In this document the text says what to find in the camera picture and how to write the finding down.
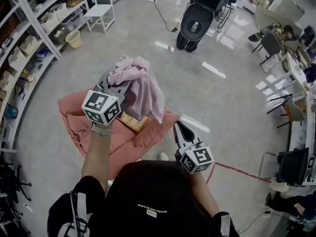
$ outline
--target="white shoe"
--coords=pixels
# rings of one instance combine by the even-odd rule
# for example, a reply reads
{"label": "white shoe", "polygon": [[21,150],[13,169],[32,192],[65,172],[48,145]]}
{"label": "white shoe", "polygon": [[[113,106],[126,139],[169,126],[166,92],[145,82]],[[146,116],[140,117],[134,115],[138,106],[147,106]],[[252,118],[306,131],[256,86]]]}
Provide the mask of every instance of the white shoe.
{"label": "white shoe", "polygon": [[167,160],[169,160],[169,157],[168,157],[168,155],[166,153],[161,152],[158,155],[158,160],[165,160],[165,161],[167,161]]}

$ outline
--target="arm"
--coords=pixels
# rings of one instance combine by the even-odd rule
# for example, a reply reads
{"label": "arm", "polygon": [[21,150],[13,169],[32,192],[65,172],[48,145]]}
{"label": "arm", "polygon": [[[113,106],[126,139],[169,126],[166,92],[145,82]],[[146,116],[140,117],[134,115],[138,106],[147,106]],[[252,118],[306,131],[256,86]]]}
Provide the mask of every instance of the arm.
{"label": "arm", "polygon": [[190,175],[193,194],[213,217],[219,212],[218,205],[209,191],[201,173]]}
{"label": "arm", "polygon": [[[112,129],[112,123],[107,127],[98,124],[100,127]],[[85,158],[81,176],[92,176],[97,179],[103,190],[105,191],[108,185],[109,177],[109,155],[110,155],[111,136],[101,136],[98,133],[92,132],[90,148]]]}
{"label": "arm", "polygon": [[301,206],[299,203],[296,203],[294,205],[294,207],[296,208],[296,210],[298,211],[299,214],[303,215],[305,208],[303,206]]}

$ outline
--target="pink towel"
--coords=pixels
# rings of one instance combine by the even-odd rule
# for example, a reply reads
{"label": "pink towel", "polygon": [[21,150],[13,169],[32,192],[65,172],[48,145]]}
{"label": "pink towel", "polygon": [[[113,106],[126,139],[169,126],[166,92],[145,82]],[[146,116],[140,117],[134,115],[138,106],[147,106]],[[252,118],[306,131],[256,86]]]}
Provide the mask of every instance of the pink towel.
{"label": "pink towel", "polygon": [[163,119],[164,97],[155,77],[149,70],[149,61],[140,56],[136,59],[121,57],[117,69],[108,76],[109,85],[119,85],[133,80],[128,96],[128,108],[125,112],[142,120],[145,116],[156,119],[160,124]]}

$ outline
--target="chair seat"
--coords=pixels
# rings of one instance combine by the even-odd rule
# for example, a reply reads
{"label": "chair seat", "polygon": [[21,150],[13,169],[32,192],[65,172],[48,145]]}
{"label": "chair seat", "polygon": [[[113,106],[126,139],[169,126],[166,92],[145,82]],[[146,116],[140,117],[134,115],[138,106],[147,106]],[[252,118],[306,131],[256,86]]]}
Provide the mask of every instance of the chair seat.
{"label": "chair seat", "polygon": [[93,6],[85,15],[84,17],[101,17],[103,16],[105,13],[107,13],[107,11],[109,9],[112,8],[111,4],[97,4],[95,6]]}

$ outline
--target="white chair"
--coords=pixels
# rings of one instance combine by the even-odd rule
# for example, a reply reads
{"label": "white chair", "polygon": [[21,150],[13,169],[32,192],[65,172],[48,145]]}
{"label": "white chair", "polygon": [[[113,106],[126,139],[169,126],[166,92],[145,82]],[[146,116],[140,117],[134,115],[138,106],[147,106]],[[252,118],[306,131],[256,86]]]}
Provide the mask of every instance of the white chair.
{"label": "white chair", "polygon": [[[96,24],[101,24],[104,30],[104,33],[107,33],[107,29],[109,26],[115,21],[115,14],[114,14],[114,8],[113,8],[113,2],[110,0],[110,4],[97,4],[97,0],[94,0],[95,5],[84,15],[84,19],[87,23],[87,26],[89,28],[89,31],[91,32],[91,29]],[[103,17],[109,18],[109,16],[104,16],[110,9],[112,8],[113,11],[113,18],[110,20],[109,23],[104,22]],[[89,24],[88,18],[91,17],[98,17],[98,19],[92,24]]]}

